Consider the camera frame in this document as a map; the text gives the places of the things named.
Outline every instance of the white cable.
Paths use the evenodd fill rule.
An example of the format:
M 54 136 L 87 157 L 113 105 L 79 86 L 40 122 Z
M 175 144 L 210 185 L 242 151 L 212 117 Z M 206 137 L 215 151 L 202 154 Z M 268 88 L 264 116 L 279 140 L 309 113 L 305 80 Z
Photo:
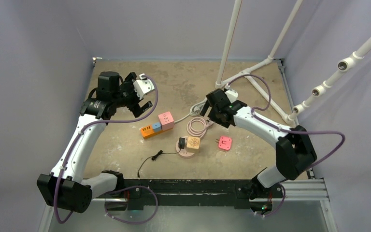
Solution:
M 204 106 L 205 102 L 207 101 L 207 98 L 204 98 L 204 100 L 198 102 L 197 104 L 193 105 L 191 108 L 190 108 L 190 113 L 184 117 L 182 117 L 181 119 L 179 120 L 176 120 L 174 121 L 174 123 L 179 123 L 181 121 L 183 121 L 184 119 L 188 118 L 188 116 L 198 116 L 200 114 L 200 111 L 202 109 L 202 107 Z
M 199 122 L 203 125 L 203 129 L 201 130 L 196 130 L 193 128 L 193 123 L 195 122 Z M 207 129 L 212 125 L 214 124 L 214 122 L 212 121 L 209 121 L 209 120 L 204 120 L 202 117 L 195 117 L 193 118 L 192 120 L 190 120 L 187 124 L 187 132 L 193 136 L 193 137 L 199 137 L 199 138 L 202 138 L 205 133 L 207 132 Z

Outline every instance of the black plug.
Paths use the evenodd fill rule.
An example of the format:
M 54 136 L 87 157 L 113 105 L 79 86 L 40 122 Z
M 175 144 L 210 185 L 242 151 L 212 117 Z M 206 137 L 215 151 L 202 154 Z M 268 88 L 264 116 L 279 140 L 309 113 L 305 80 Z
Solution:
M 159 157 L 161 154 L 163 154 L 163 151 L 162 151 L 162 150 L 160 150 L 159 152 L 157 152 L 157 154 L 156 154 L 155 156 L 153 156 L 153 157 L 151 158 L 151 160 L 152 160 L 152 161 L 155 161 L 155 160 L 157 159 L 157 157 Z
M 186 139 L 185 138 L 180 138 L 178 140 L 178 148 L 179 149 L 184 149 L 186 146 Z

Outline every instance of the round pink power strip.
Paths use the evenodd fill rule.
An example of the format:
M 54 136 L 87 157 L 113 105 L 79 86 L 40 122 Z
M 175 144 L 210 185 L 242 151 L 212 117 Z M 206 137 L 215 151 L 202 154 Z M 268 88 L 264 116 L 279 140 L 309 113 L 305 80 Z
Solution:
M 185 144 L 187 144 L 187 139 L 188 139 L 188 136 L 186 137 L 182 137 L 182 138 L 185 138 Z M 195 153 L 191 153 L 191 152 L 187 152 L 186 149 L 180 149 L 178 148 L 178 140 L 177 142 L 175 143 L 175 151 L 178 153 L 178 155 L 182 158 L 191 158 L 194 156 Z

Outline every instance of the pink cube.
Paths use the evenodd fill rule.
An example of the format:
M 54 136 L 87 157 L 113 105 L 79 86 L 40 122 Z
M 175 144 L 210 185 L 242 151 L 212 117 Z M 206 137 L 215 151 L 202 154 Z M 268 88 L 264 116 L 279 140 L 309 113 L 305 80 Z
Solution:
M 158 119 L 160 120 L 161 128 L 163 129 L 163 131 L 169 130 L 174 127 L 174 119 L 172 118 L 170 112 L 165 112 L 158 115 Z

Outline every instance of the orange block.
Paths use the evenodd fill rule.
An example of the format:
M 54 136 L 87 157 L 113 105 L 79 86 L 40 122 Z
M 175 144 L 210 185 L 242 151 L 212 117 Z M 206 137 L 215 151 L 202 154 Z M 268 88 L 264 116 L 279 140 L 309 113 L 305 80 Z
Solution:
M 168 129 L 168 130 L 160 130 L 159 132 L 154 132 L 153 128 L 151 127 L 151 124 L 150 125 L 147 125 L 145 127 L 142 127 L 140 129 L 140 132 L 142 133 L 142 136 L 144 139 L 148 139 L 148 138 L 151 138 L 153 136 L 156 136 L 158 134 L 161 134 L 165 131 L 169 131 L 171 130 L 172 128 Z

